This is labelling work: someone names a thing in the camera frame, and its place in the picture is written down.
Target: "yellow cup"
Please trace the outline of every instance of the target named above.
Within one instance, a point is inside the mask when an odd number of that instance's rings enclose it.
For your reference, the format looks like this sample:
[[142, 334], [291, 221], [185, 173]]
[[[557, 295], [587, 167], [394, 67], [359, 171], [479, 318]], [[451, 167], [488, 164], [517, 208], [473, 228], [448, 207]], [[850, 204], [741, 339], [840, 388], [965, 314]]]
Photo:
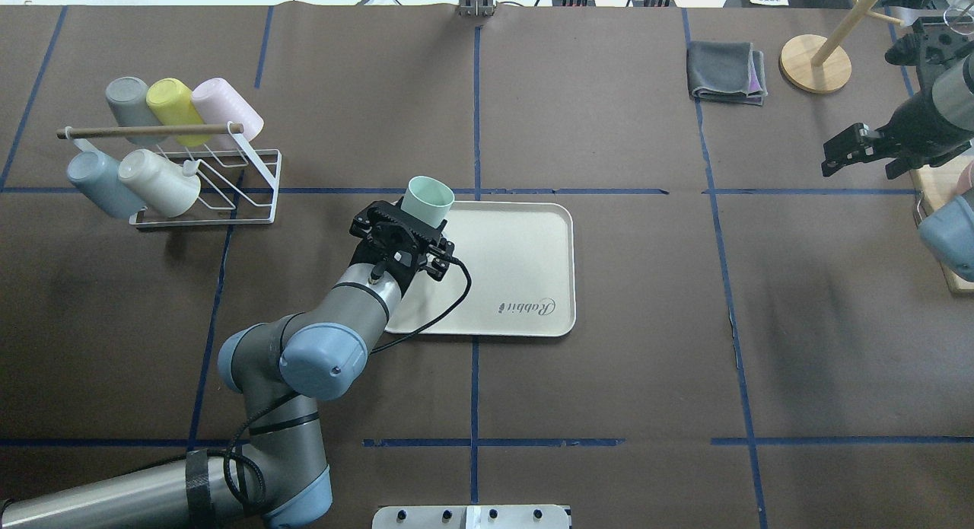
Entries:
[[[195, 126], [204, 123], [192, 102], [193, 90], [176, 78], [163, 78], [145, 93], [145, 102], [152, 113], [166, 126]], [[210, 135], [177, 135], [177, 143], [197, 147]]]

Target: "white tray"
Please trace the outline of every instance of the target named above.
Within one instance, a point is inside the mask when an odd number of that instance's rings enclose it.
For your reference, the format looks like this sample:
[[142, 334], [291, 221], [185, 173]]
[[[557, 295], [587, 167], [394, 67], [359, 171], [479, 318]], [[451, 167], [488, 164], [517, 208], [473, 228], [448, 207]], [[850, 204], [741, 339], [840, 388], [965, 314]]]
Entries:
[[[473, 287], [453, 313], [424, 333], [558, 337], [575, 326], [571, 215], [557, 203], [455, 202], [443, 234], [456, 244]], [[443, 282], [417, 276], [386, 331], [409, 333], [463, 293], [463, 271]]]

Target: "white wire rack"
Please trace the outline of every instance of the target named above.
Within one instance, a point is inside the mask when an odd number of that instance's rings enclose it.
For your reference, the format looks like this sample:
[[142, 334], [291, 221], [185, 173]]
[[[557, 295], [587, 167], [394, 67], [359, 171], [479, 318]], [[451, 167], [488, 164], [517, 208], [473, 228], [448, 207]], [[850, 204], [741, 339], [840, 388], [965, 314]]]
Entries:
[[[180, 165], [186, 176], [197, 175], [205, 188], [197, 203], [177, 217], [164, 217], [152, 209], [140, 210], [129, 218], [136, 228], [192, 227], [239, 224], [263, 225], [274, 221], [281, 185], [281, 151], [277, 148], [254, 150], [244, 137], [239, 123], [204, 124], [204, 126], [146, 127], [64, 127], [60, 139], [74, 143], [80, 151], [96, 151], [88, 139], [96, 137], [135, 137], [152, 135], [228, 134], [233, 150], [213, 151], [202, 145], [202, 151], [165, 151], [156, 145], [157, 154]], [[251, 168], [256, 174], [247, 173]]]

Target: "wooden mug tree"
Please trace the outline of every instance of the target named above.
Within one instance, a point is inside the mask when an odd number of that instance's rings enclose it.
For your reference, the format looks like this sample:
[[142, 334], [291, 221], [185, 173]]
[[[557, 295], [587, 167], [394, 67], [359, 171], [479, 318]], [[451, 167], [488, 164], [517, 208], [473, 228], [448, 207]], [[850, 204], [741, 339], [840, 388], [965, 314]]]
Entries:
[[852, 29], [870, 16], [900, 24], [899, 19], [871, 10], [879, 0], [853, 0], [855, 6], [832, 31], [828, 39], [818, 34], [801, 34], [781, 48], [781, 72], [789, 82], [811, 93], [837, 91], [852, 76], [852, 61], [839, 46]]

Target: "folded cloth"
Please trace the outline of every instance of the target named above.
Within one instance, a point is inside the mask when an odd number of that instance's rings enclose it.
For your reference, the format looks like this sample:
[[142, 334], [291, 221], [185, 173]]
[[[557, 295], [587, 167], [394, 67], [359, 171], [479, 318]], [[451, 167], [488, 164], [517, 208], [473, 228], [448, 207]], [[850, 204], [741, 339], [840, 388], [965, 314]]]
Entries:
[[691, 41], [686, 51], [689, 94], [707, 101], [762, 105], [768, 95], [765, 54], [751, 43]]

